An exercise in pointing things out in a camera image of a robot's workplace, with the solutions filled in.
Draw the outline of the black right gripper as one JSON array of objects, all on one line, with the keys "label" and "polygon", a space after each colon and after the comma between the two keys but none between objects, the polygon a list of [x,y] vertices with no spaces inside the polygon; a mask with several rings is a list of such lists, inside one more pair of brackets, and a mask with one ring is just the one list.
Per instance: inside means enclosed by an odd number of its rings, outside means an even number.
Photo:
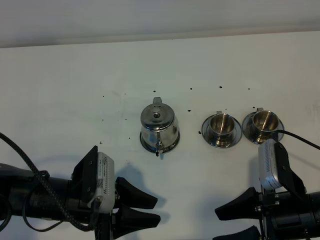
[{"label": "black right gripper", "polygon": [[212,240],[304,239],[303,209],[288,191],[263,190],[259,196],[254,187],[249,187],[243,194],[214,211],[221,221],[259,220],[260,232],[256,226],[251,226],[237,233],[216,236]]}]

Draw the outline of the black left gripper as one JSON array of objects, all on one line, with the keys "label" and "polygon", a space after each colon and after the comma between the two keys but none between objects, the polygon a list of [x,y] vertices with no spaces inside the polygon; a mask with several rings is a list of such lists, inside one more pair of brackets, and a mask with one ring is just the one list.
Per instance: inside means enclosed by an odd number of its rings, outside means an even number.
[{"label": "black left gripper", "polygon": [[78,220],[92,225],[96,240],[118,239],[124,235],[156,228],[161,221],[157,214],[138,211],[153,209],[158,199],[118,177],[115,184],[97,187],[83,184],[78,201]]}]

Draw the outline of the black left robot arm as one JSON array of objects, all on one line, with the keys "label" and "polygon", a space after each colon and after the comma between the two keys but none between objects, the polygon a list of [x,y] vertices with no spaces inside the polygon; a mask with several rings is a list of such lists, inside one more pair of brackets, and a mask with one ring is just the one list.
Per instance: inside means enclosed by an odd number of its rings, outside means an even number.
[{"label": "black left robot arm", "polygon": [[[70,180],[51,177],[45,170],[42,175],[78,222],[94,226],[97,240],[115,240],[132,232],[155,228],[161,221],[159,215],[142,211],[153,209],[158,199],[123,177],[115,181],[113,208],[117,213],[102,213],[97,206],[82,201],[84,197],[93,196],[93,188],[88,186],[83,190],[84,177],[79,170],[74,170]],[[11,216],[21,216],[27,226],[30,226],[28,218],[53,220],[57,224],[68,221],[32,171],[1,164],[0,219],[9,222]]]}]

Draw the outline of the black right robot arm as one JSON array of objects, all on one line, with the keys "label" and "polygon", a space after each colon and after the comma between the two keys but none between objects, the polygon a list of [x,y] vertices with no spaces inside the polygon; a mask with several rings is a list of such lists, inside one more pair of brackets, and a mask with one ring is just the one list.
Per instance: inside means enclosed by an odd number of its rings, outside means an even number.
[{"label": "black right robot arm", "polygon": [[248,188],[234,200],[215,209],[219,220],[254,219],[237,233],[218,236],[219,240],[310,240],[320,236],[320,194],[306,194],[301,203],[288,191],[262,194]]}]

